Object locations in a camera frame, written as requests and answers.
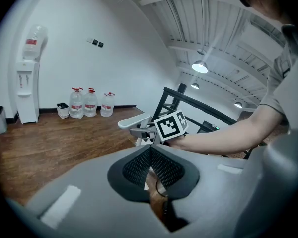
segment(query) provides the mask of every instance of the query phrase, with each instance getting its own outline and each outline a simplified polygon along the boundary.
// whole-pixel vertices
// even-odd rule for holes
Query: large water jug
[[[115,94],[109,92],[108,94],[104,94],[103,101],[101,103],[100,114],[103,117],[109,117],[114,112],[114,96]]]
[[[36,60],[41,53],[41,46],[47,36],[47,28],[40,25],[33,25],[26,37],[22,56],[25,60]]]
[[[74,92],[70,95],[70,116],[81,119],[84,116],[83,96],[80,93],[83,88],[72,88]]]
[[[97,97],[94,88],[89,88],[84,96],[84,115],[94,117],[96,115]]]

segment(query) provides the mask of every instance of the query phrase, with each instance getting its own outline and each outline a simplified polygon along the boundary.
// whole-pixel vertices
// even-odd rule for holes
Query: ceiling light
[[[198,83],[193,83],[191,86],[195,89],[200,89],[200,86]]]
[[[199,73],[207,73],[208,67],[207,64],[203,61],[196,61],[194,64],[192,64],[192,69]]]
[[[237,106],[237,107],[240,108],[240,109],[243,107],[243,106],[242,106],[242,103],[239,102],[239,101],[237,101],[234,105]]]

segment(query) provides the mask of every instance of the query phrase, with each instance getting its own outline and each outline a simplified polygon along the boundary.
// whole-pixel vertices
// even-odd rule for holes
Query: gray t-shirt
[[[280,113],[284,113],[279,105],[274,91],[290,72],[298,57],[298,44],[296,42],[296,28],[293,25],[282,26],[282,33],[285,36],[286,44],[279,57],[274,60],[274,66],[270,70],[267,81],[267,93],[260,105],[268,105]]]

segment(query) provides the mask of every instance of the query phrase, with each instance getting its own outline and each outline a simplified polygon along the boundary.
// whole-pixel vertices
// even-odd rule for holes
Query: black baseboard
[[[48,113],[57,113],[57,108],[45,108],[45,109],[39,109],[40,114],[48,114]]]
[[[116,109],[122,109],[122,108],[135,108],[136,105],[116,105]],[[44,108],[44,109],[39,109],[40,114],[49,114],[49,113],[57,113],[58,109],[57,108]],[[6,118],[6,123],[7,124],[14,124],[19,120],[19,115],[18,113],[15,114],[14,117]]]
[[[7,124],[14,124],[18,121],[18,119],[19,119],[18,113],[15,113],[14,117],[6,118],[5,120]]]
[[[121,108],[135,108],[136,105],[116,105],[115,109],[121,109]],[[57,108],[45,108],[45,109],[39,109],[40,114],[48,114],[48,113],[57,113]]]

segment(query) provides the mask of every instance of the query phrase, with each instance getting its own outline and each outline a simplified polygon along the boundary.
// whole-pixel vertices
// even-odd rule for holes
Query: railing
[[[172,96],[173,98],[175,98],[178,101],[173,102],[173,104],[165,103],[168,96]],[[167,88],[167,87],[165,87],[163,89],[163,95],[160,99],[160,102],[158,104],[158,107],[157,107],[154,115],[153,115],[153,118],[152,118],[151,122],[153,122],[154,120],[162,117],[163,115],[167,115],[171,112],[176,111],[178,106],[179,106],[180,101],[183,101],[183,102],[185,102],[185,103],[187,103],[187,104],[189,104],[189,105],[191,105],[195,108],[198,108],[198,109],[204,111],[205,113],[210,114],[210,115],[214,116],[215,118],[225,122],[228,125],[233,125],[233,124],[236,123],[236,121],[234,119],[228,117],[227,115],[221,113],[220,111],[218,111],[218,110],[216,110],[216,109],[214,109],[214,108],[212,108],[212,107],[210,107],[210,106],[208,106],[208,105],[206,105],[206,104],[204,104],[204,103],[202,103],[198,100],[195,100],[195,99],[193,99],[189,96],[186,96],[182,93],[179,93],[179,92],[174,91],[174,90],[172,90],[170,88]],[[197,122],[197,121],[195,121],[195,120],[193,120],[193,119],[191,119],[187,116],[185,116],[185,118],[187,119],[187,121],[192,122],[193,124],[199,126],[200,128],[203,127],[202,124],[200,124],[199,122]],[[244,153],[246,154],[245,157],[244,157],[245,159],[249,158],[249,156],[250,156],[253,149],[254,148],[251,148],[249,151],[244,151]]]

